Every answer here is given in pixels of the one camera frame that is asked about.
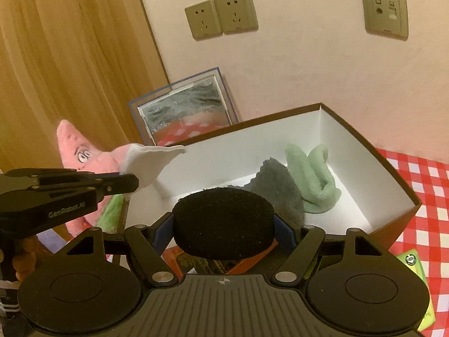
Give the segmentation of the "person's left hand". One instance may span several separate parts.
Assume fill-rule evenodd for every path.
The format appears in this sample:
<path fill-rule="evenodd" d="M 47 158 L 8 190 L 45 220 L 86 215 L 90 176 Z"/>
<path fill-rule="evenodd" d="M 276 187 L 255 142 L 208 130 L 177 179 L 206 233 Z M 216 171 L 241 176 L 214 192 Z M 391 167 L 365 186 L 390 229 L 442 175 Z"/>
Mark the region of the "person's left hand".
<path fill-rule="evenodd" d="M 16 278 L 22 282 L 36 268 L 42 264 L 42 257 L 38 253 L 40 242 L 37 235 L 22 239 L 16 243 L 16 253 L 12 259 L 12 265 L 15 269 Z"/>

